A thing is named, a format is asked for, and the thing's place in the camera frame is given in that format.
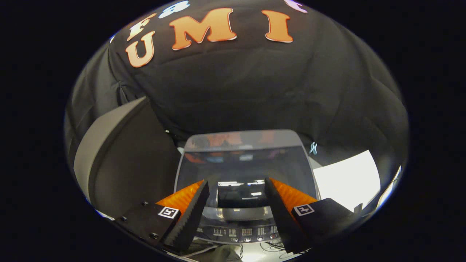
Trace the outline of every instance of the screw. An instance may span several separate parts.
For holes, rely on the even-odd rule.
[[[157,238],[158,238],[158,234],[156,234],[156,233],[150,233],[150,234],[149,234],[149,237],[150,237],[150,238],[153,238],[153,239],[157,239]]]

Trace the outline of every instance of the orange letter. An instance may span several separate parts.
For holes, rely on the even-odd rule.
[[[218,8],[207,13],[202,22],[197,22],[190,16],[184,16],[173,20],[169,25],[175,29],[175,44],[173,50],[180,50],[191,46],[191,40],[186,39],[186,34],[200,44],[210,28],[207,39],[210,42],[227,41],[236,38],[230,27],[231,8]]]
[[[148,17],[144,18],[142,21],[140,21],[136,25],[132,26],[130,28],[130,36],[128,37],[128,39],[126,39],[126,41],[131,40],[131,38],[133,38],[137,34],[141,33],[142,30],[143,30],[141,27],[146,26],[150,21],[149,18],[154,17],[155,15],[156,15],[156,13],[153,13],[153,14],[149,15]]]
[[[289,16],[270,10],[263,10],[262,13],[268,17],[269,32],[265,34],[267,39],[283,43],[293,42],[293,38],[288,34]]]
[[[146,48],[146,54],[143,57],[139,57],[137,55],[137,41],[130,44],[126,48],[126,52],[128,53],[128,59],[130,60],[130,64],[133,67],[142,67],[143,65],[146,65],[154,56],[154,42],[152,41],[152,36],[155,34],[154,31],[148,32],[145,34],[142,38],[141,41],[144,42],[144,46]]]

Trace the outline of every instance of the white paper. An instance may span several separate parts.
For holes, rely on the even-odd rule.
[[[314,169],[321,199],[331,198],[354,212],[365,208],[380,192],[380,178],[369,150],[331,165]]]

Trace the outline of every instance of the black fabric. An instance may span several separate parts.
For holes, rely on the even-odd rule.
[[[304,14],[284,1],[196,1],[159,19],[171,4],[120,30],[78,78],[67,112],[70,163],[95,118],[145,95],[177,140],[199,133],[292,129],[307,149],[317,142],[315,160],[322,165],[370,150],[384,172],[382,187],[405,164],[408,117],[397,84],[371,48],[349,30],[309,7],[302,7],[308,11]],[[188,48],[172,50],[171,21],[187,15],[202,21],[208,11],[221,7],[233,9],[230,24],[237,39],[192,41]],[[262,10],[290,16],[292,43],[265,37],[269,23]],[[130,28],[154,12],[157,16],[143,31],[126,41]],[[138,41],[142,57],[141,37],[150,31],[155,31],[154,57],[134,68],[125,49]]]

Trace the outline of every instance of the wire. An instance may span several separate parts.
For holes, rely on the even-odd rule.
[[[211,247],[208,247],[208,248],[205,248],[203,250],[200,250],[200,251],[197,251],[197,252],[194,252],[194,253],[191,253],[191,254],[187,254],[187,255],[181,255],[181,256],[178,256],[178,257],[189,257],[189,256],[193,256],[193,255],[198,255],[198,254],[201,254],[201,253],[204,253],[212,248],[217,248],[219,247],[218,245],[215,245],[215,246],[211,246]]]

